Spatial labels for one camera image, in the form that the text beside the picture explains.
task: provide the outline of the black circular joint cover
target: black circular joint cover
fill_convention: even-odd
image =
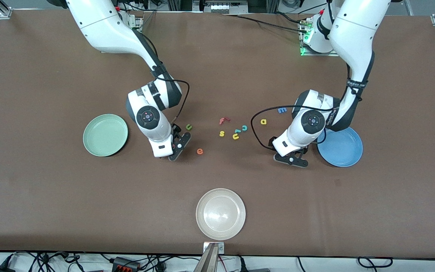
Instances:
[[[325,127],[325,117],[317,110],[309,110],[302,116],[302,126],[306,133],[315,134]]]
[[[159,124],[160,114],[159,111],[152,106],[141,107],[137,112],[135,120],[139,126],[145,129],[154,129]]]

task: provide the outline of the white robotic arm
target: white robotic arm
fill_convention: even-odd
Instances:
[[[274,156],[276,161],[306,167],[307,162],[300,158],[306,147],[325,128],[340,131],[350,126],[373,66],[373,36],[389,4],[390,0],[345,0],[333,22],[328,7],[321,15],[313,17],[314,26],[323,17],[328,17],[324,22],[331,23],[329,34],[325,30],[321,33],[323,38],[314,37],[316,42],[312,43],[316,45],[315,48],[327,50],[330,44],[347,63],[351,75],[341,99],[314,90],[300,94],[295,102],[296,107],[292,110],[292,124],[273,141],[273,147],[278,152]]]
[[[175,160],[190,140],[190,134],[180,136],[180,128],[174,124],[171,127],[162,110],[179,104],[180,86],[173,81],[143,34],[122,22],[110,0],[68,0],[66,6],[94,48],[104,53],[139,55],[150,67],[156,79],[129,93],[126,109],[149,139],[154,156],[169,156]]]

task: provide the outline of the blue plate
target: blue plate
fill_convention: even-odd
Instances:
[[[359,135],[351,127],[342,131],[331,131],[326,129],[327,138],[318,144],[320,155],[337,167],[350,167],[356,164],[362,157],[364,146]],[[318,136],[318,142],[323,140],[324,133]]]

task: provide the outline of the green plate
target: green plate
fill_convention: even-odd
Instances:
[[[113,155],[124,146],[128,128],[124,119],[114,114],[95,117],[83,132],[83,145],[98,157]]]

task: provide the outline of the white plate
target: white plate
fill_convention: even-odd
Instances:
[[[203,234],[214,240],[227,240],[238,234],[245,219],[243,200],[228,189],[208,191],[197,204],[197,225]]]

